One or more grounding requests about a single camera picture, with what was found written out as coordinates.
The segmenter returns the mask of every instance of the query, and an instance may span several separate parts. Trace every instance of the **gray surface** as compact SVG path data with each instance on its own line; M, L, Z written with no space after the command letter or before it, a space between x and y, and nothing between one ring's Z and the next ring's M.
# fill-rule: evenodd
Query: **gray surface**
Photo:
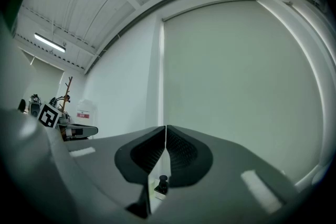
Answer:
M0 108L17 109L35 70L12 36L0 13Z
M118 135L113 137L69 141L65 145L68 151L77 151L88 147L93 147L96 152L73 158L73 161L85 173L97 188L104 194L113 199L122 207L137 202L142 186L128 183L114 163L116 151L124 144L143 136L144 134L156 129L156 127L141 130L132 134Z
M30 115L0 111L0 119L0 153L9 174L32 205L59 223L260 222L267 215L240 178L251 169L281 200L297 195L285 176L244 147L179 128L209 146L213 165L196 185L170 189L157 211L143 220L124 209L138 199L141 186L125 181L114 165L114 154L154 127L65 143L56 129L43 127ZM96 152L77 158L69 154L87 147Z
M0 110L0 120L0 156L16 187L48 218L79 223L75 203L55 166L45 127L18 111Z
M124 210L124 208L116 202L114 197L118 197L117 193L113 198L109 197L106 194L106 189L101 189L101 185L97 185L96 182L91 180L85 171L81 169L82 167L77 165L74 159L69 155L65 143L56 129L48 128L47 130L53 159L62 180L76 203L81 223L96 223L98 220L99 223L111 223L113 221L133 221L133 223L137 223L137 221L141 220L137 216ZM73 145L73 147L80 149L81 145ZM111 188L118 185L118 182L113 183L115 184L109 184Z
M170 189L150 223L256 223L267 218L240 175L255 170L283 200L297 192L291 182L261 158L233 142L188 129L178 129L205 143L212 151L213 165L196 185Z

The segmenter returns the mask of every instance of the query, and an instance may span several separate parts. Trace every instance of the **fluorescent light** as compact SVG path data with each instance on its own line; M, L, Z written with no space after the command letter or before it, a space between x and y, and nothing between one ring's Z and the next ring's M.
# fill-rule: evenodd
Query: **fluorescent light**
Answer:
M56 43L52 42L51 40L39 35L38 33L35 33L35 38L42 41L43 43L49 45L49 46L52 46L53 48L61 51L61 52L65 52L65 48L60 46L60 45L57 45Z

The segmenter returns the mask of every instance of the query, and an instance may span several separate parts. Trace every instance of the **wooden coat rack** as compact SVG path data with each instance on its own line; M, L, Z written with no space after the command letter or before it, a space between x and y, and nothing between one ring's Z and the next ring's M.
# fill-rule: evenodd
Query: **wooden coat rack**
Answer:
M63 105L60 105L62 110L61 112L63 113L64 112L64 109L65 109L65 103L68 102L68 93L70 92L70 85L71 85L71 82L72 82L72 77L69 77L69 84L66 84L65 85L67 86L67 92L65 93L65 96L63 97Z

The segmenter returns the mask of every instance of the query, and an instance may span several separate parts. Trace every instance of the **label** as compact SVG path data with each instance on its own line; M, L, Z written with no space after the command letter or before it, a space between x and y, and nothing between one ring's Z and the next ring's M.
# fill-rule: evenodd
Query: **label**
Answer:
M82 118L82 119L89 119L90 118L90 114L77 113L77 117L78 118Z

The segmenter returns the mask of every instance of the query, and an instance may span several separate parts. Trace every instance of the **wall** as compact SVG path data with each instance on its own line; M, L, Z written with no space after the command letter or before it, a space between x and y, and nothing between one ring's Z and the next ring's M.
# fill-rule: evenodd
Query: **wall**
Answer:
M156 77L157 64L150 64L152 44L158 39L154 30L159 27L156 16L151 15L125 33L87 76L84 98L97 106L95 138L115 136L156 125L156 114L147 113L146 107L157 108L156 93L149 96L149 80Z
M37 94L41 98L41 103L49 103L57 94L63 70L37 58L33 60L31 66L35 69L36 75L27 88L23 99L26 100L28 106L30 96Z
M12 39L12 43L13 43L13 46L21 48L23 51L26 51L30 55L36 56L37 58L40 58L40 59L46 58L45 55L41 54L39 49L26 46L24 43L20 42L16 38ZM68 66L63 65L60 62L53 60L52 58L46 58L46 62L64 71L59 85L55 86L57 89L55 96L60 97L60 96L65 95L66 90L67 90L67 86L65 85L65 83L68 83L69 77L73 77L72 83L70 86L70 93L69 93L70 103L66 104L65 110L70 114L70 116L76 123L77 105L83 96L86 77L84 76L84 74L78 72L77 70L69 68Z
M33 58L34 58L34 56L31 55L31 54L26 53L25 51L22 51L22 52L23 52L24 56L26 56L26 58L28 59L29 63L31 63L32 60L33 60Z
M66 69L64 71L64 74L59 84L57 97L65 95L67 91L67 86L65 85L65 83L68 84L69 77L73 77L73 78L72 78L72 82L70 85L70 92L69 92L70 103L66 103L65 111L69 113L69 115L72 117L72 120L76 123L77 122L76 121L77 105L83 97L86 77L82 74L79 74L78 72L74 70Z
M17 109L35 70L15 45L0 13L0 108Z
M323 118L312 69L257 2L165 23L164 123L247 147L295 183L319 162Z

